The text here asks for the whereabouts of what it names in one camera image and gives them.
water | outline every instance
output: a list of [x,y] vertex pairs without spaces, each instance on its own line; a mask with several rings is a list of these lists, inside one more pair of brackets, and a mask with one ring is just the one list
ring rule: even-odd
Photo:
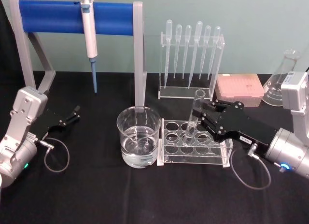
[[121,142],[123,160],[134,168],[152,165],[158,156],[158,133],[147,126],[133,126],[125,131]]

black table surface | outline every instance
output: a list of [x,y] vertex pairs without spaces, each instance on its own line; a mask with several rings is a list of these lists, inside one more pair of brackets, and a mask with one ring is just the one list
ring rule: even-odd
[[[261,75],[261,81],[267,79]],[[48,107],[67,114],[80,105],[81,119],[68,132],[51,134],[70,150],[70,165],[59,174],[43,164],[45,147],[17,180],[2,189],[1,224],[307,224],[309,181],[280,173],[267,163],[272,185],[264,191],[243,186],[231,168],[216,165],[156,164],[145,169],[127,166],[121,157],[118,114],[132,105],[133,74],[98,73],[95,96],[90,73],[58,72]],[[20,84],[0,82],[0,136]],[[158,74],[147,75],[145,105],[165,119],[185,120],[190,99],[157,98]],[[246,108],[252,118],[293,130],[289,111],[261,103]],[[235,148],[241,148],[234,142]],[[235,154],[234,164],[248,183],[267,183],[263,168]]]

white label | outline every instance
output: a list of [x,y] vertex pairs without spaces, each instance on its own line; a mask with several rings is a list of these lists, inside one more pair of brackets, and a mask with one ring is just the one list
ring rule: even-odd
[[289,72],[286,78],[284,79],[283,84],[288,84],[290,80],[293,78],[294,74],[295,74],[294,72]]
[[240,139],[241,141],[244,141],[245,143],[252,144],[252,141],[251,141],[251,140],[249,140],[249,139],[247,139],[247,138],[245,138],[245,137],[243,137],[243,136],[240,136],[239,139]]

white pipette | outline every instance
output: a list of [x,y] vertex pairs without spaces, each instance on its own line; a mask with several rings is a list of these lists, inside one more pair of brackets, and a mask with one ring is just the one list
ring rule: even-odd
[[208,41],[209,41],[210,36],[211,36],[211,27],[209,25],[207,25],[205,27],[205,32],[204,32],[204,47],[203,47],[203,51],[202,51],[201,64],[200,64],[200,67],[199,67],[199,79],[201,79],[201,75],[202,75],[202,71],[203,71],[203,67],[204,67],[205,56],[206,56],[206,50],[207,50],[207,47],[208,47]]
[[172,20],[167,20],[166,33],[165,33],[166,55],[165,55],[164,88],[166,87],[166,82],[168,80],[168,73],[169,73],[169,49],[170,49],[170,41],[172,40],[172,29],[173,29]]
[[176,69],[177,69],[177,61],[178,61],[178,52],[179,52],[179,45],[180,45],[180,39],[182,37],[182,29],[183,27],[181,25],[176,26],[176,47],[175,47],[175,57],[174,57],[174,78],[176,74]]
[[193,77],[193,71],[194,71],[194,67],[195,67],[195,60],[197,58],[197,46],[198,46],[199,39],[201,37],[202,27],[203,27],[203,23],[201,21],[198,21],[197,22],[197,26],[195,27],[194,48],[193,48],[193,55],[192,55],[192,63],[191,63],[191,70],[190,70],[188,88],[190,88],[190,84],[191,84],[192,77]]
[[211,59],[210,59],[210,62],[209,62],[209,69],[208,69],[207,80],[209,79],[209,76],[211,74],[211,68],[212,68],[212,64],[213,64],[214,54],[215,54],[216,48],[217,48],[217,43],[218,43],[219,36],[220,36],[220,31],[221,31],[221,28],[219,26],[217,26],[216,29],[214,30],[214,34],[213,34],[213,47],[212,47],[212,51],[211,51]]
[[184,35],[185,47],[184,47],[184,53],[183,53],[183,77],[184,77],[185,64],[187,62],[190,38],[191,38],[191,26],[187,25],[185,27],[185,35]]

pipette tip box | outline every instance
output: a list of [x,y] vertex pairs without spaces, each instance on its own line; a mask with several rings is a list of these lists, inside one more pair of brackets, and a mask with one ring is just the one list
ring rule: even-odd
[[257,74],[219,74],[215,87],[218,100],[258,107],[264,90]]

